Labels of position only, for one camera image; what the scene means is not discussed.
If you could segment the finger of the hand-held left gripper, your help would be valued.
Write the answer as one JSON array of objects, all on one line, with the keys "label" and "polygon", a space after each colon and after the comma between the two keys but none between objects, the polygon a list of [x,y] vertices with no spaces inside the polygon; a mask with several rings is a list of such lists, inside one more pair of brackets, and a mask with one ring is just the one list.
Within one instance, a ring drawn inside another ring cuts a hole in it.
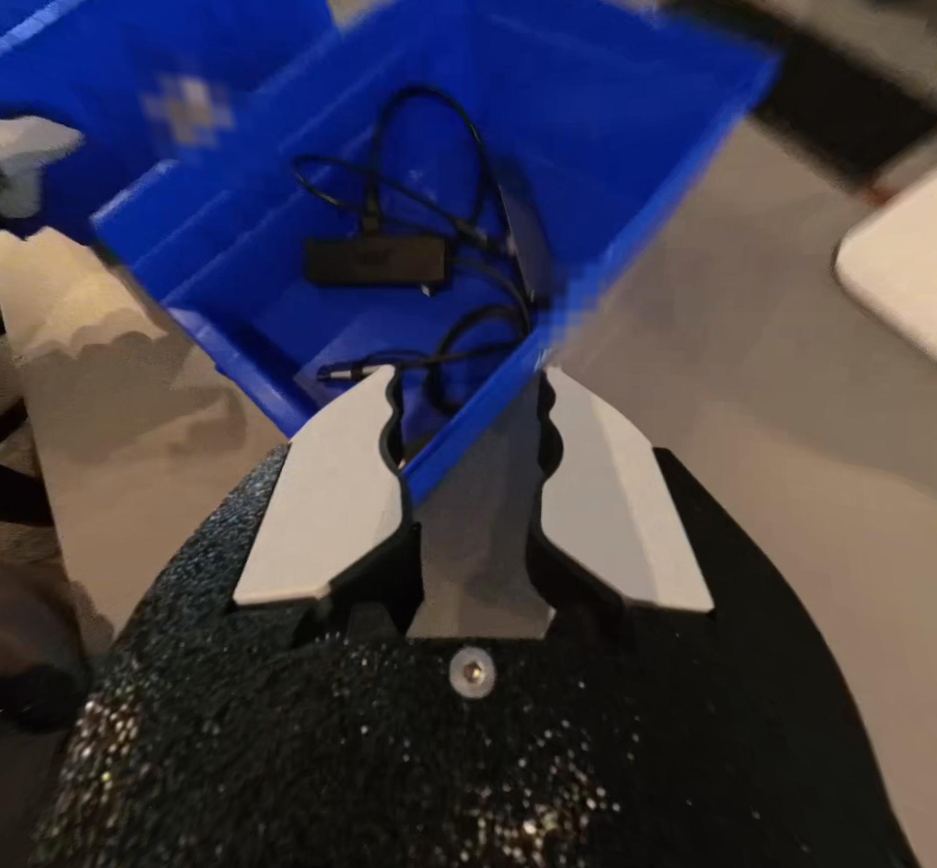
[{"label": "finger of the hand-held left gripper", "polygon": [[82,133],[27,115],[1,121],[1,217],[29,219],[41,211],[47,167],[82,145]]}]

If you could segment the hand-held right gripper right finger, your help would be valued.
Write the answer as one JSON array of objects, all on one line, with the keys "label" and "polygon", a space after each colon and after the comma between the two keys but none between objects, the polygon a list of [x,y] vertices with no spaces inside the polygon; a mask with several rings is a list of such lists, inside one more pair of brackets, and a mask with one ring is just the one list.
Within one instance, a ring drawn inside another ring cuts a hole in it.
[{"label": "hand-held right gripper right finger", "polygon": [[646,435],[559,367],[542,371],[536,536],[613,604],[696,614],[713,597]]}]

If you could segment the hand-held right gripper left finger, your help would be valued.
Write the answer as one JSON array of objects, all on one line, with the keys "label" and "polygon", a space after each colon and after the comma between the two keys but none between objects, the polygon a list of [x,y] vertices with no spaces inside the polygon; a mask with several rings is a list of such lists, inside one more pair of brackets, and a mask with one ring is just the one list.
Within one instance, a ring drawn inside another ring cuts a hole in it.
[{"label": "hand-held right gripper left finger", "polygon": [[236,607],[329,596],[408,526],[402,397],[399,370],[379,366],[292,437],[233,590]]}]

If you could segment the blue plastic bin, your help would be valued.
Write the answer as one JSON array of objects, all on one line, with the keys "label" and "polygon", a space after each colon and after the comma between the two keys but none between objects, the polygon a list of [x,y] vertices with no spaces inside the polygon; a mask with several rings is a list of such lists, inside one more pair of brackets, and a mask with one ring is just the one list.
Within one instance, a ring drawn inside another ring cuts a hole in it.
[{"label": "blue plastic bin", "polygon": [[[93,216],[287,436],[381,365],[428,497],[765,93],[763,51],[623,0],[382,0]],[[331,287],[307,239],[436,234],[442,286]]]},{"label": "blue plastic bin", "polygon": [[49,226],[81,244],[91,216],[160,158],[168,124],[146,95],[180,74],[230,100],[256,89],[334,29],[327,0],[1,0],[2,118],[37,115],[83,134],[51,164],[36,217],[8,219],[31,235]]}]

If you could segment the black usb hub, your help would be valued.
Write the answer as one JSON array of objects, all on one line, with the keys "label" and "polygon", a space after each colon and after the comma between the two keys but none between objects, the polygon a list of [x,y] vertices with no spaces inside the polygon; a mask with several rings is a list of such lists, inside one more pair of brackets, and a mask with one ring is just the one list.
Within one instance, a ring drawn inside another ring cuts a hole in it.
[{"label": "black usb hub", "polygon": [[451,279],[451,251],[436,234],[309,238],[303,277],[318,286],[436,288]]}]

